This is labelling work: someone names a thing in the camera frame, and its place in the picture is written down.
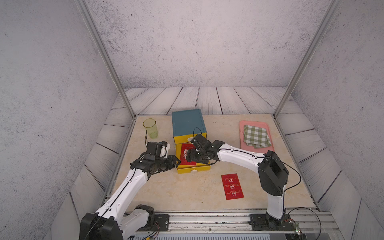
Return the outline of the yellow drawer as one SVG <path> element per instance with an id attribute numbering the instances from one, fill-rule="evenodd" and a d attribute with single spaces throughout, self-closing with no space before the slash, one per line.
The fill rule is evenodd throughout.
<path id="1" fill-rule="evenodd" d="M 189 143 L 193 139 L 193 137 L 196 137 L 198 134 L 200 133 L 181 134 L 173 131 L 174 143 L 176 145 Z"/>
<path id="2" fill-rule="evenodd" d="M 176 156 L 180 160 L 181 144 L 176 145 Z M 209 171 L 211 166 L 197 163 L 196 166 L 182 166 L 181 164 L 177 167 L 178 174 L 186 174 L 191 172 L 202 172 Z"/>

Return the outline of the red postcard white characters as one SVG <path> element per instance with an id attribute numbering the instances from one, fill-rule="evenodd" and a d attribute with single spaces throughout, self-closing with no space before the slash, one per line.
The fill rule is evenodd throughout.
<path id="1" fill-rule="evenodd" d="M 187 160 L 188 157 L 188 151 L 191 149 L 194 149 L 194 145 L 190 143 L 183 143 L 181 144 L 181 154 L 180 154 L 180 160 L 182 166 L 196 166 L 196 162 L 189 162 Z"/>

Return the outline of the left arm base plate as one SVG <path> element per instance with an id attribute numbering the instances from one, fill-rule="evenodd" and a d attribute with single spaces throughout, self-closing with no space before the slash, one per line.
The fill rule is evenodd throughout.
<path id="1" fill-rule="evenodd" d="M 137 232 L 167 232 L 169 230 L 170 215 L 149 214 L 146 224 Z"/>

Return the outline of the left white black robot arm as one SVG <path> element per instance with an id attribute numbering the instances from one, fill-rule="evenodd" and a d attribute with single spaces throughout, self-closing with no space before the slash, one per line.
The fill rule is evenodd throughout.
<path id="1" fill-rule="evenodd" d="M 139 229 L 156 230 L 154 208 L 138 205 L 125 216 L 125 212 L 141 187 L 152 175 L 175 169 L 180 160 L 169 155 L 170 145 L 149 142 L 147 150 L 131 163 L 125 180 L 115 193 L 95 213 L 87 213 L 80 223 L 81 240 L 126 240 Z"/>

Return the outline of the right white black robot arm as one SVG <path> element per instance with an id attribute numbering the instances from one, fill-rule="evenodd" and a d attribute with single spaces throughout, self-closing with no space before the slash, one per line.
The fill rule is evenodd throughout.
<path id="1" fill-rule="evenodd" d="M 284 205 L 285 192 L 290 175 L 288 168 L 299 173 L 295 168 L 284 163 L 273 151 L 255 153 L 235 148 L 223 141 L 210 142 L 203 135 L 192 138 L 193 148 L 188 149 L 186 161 L 212 165 L 217 162 L 235 164 L 258 174 L 262 189 L 268 195 L 268 218 L 282 221 L 286 208 Z"/>

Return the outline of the yellow top drawer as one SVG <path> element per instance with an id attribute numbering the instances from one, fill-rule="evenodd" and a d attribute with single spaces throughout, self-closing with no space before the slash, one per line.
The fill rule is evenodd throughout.
<path id="1" fill-rule="evenodd" d="M 189 143 L 193 139 L 193 137 L 196 137 L 198 134 L 200 133 L 181 134 L 173 131 L 174 143 L 176 145 Z"/>

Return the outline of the red postcards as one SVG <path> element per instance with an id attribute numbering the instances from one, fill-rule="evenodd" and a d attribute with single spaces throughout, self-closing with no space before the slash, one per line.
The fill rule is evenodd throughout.
<path id="1" fill-rule="evenodd" d="M 240 180 L 237 174 L 221 175 L 226 200 L 244 198 Z"/>

